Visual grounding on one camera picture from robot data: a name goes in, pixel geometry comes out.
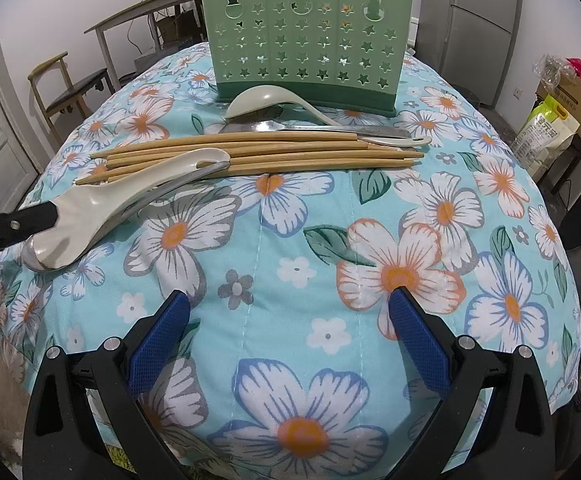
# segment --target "green utensil holder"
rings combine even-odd
[[[413,0],[202,0],[219,101],[260,84],[395,116]]]

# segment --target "wooden chair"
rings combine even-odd
[[[32,72],[28,75],[28,81],[30,81],[30,86],[32,87],[32,93],[35,95],[35,100],[40,107],[40,111],[42,115],[46,119],[48,123],[48,127],[50,128],[53,136],[57,139],[57,141],[61,144],[63,140],[59,137],[59,133],[55,128],[55,125],[52,123],[50,118],[57,114],[58,112],[64,113],[64,110],[68,110],[70,113],[72,111],[72,105],[76,105],[79,113],[81,114],[83,119],[86,119],[88,116],[93,114],[91,110],[88,109],[86,103],[84,102],[84,98],[82,97],[86,92],[88,92],[91,88],[97,88],[99,91],[104,90],[104,79],[106,79],[106,84],[108,85],[108,89],[110,90],[110,94],[114,94],[115,90],[112,87],[112,83],[110,82],[110,78],[108,76],[108,71],[103,68],[98,70],[97,72],[93,72],[91,75],[83,78],[82,80],[78,81],[77,83],[73,84],[68,75],[68,69],[66,68],[66,64],[64,63],[64,57],[68,55],[67,52],[62,52],[58,56],[55,56],[48,61],[44,61],[43,63],[37,65],[35,68],[32,69]],[[55,99],[51,104],[48,106],[44,106],[42,102],[42,98],[40,96],[39,91],[37,90],[37,81],[39,78],[47,72],[55,63],[59,62],[59,67],[61,68],[61,75],[64,78],[64,83],[66,83],[66,91],[60,95],[57,99]]]

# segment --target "blue gripper pad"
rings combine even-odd
[[[451,388],[449,358],[426,323],[401,290],[389,298],[389,315],[429,390],[445,397]]]
[[[133,399],[149,392],[190,319],[190,303],[178,292],[139,344],[128,363],[126,387]]]

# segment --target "white ladle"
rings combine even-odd
[[[325,124],[330,124],[331,126],[341,126],[340,123],[333,121],[330,117],[324,115],[322,112],[317,110],[312,104],[304,101],[297,94],[286,90],[281,86],[275,85],[259,85],[253,86],[247,90],[241,92],[240,95],[233,99],[233,102],[226,110],[226,118],[232,119],[239,117],[240,115],[245,115],[252,113],[262,108],[268,108],[269,106],[279,105],[282,103],[292,103],[305,108],[307,111],[311,112],[317,119]]]
[[[93,237],[110,217],[149,189],[195,171],[200,162],[222,161],[230,161],[227,152],[217,148],[201,148],[168,158],[103,186],[73,186],[51,200],[57,206],[59,219],[55,227],[26,240],[26,259],[33,267],[43,270],[68,266],[89,247]]]

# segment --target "metal screw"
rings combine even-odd
[[[475,348],[475,340],[468,335],[460,336],[458,343],[464,350],[472,350]]]
[[[122,340],[118,337],[109,337],[104,341],[104,348],[107,350],[117,350]]]
[[[58,346],[51,346],[48,350],[46,350],[46,357],[48,359],[54,359],[59,355],[59,347]]]
[[[533,355],[533,350],[528,348],[528,346],[526,346],[526,345],[521,345],[518,348],[518,351],[519,351],[520,355],[525,359],[529,359]]]

